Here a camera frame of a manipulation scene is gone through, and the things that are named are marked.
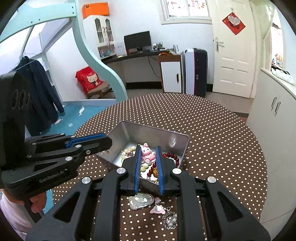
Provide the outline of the left hand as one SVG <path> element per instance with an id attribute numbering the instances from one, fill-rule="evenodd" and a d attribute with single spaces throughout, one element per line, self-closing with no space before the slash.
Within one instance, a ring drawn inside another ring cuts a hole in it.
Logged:
<path id="1" fill-rule="evenodd" d="M 47 202 L 46 192 L 31 197 L 30 201 L 32 203 L 31 210 L 33 213 L 42 211 L 45 208 Z"/>

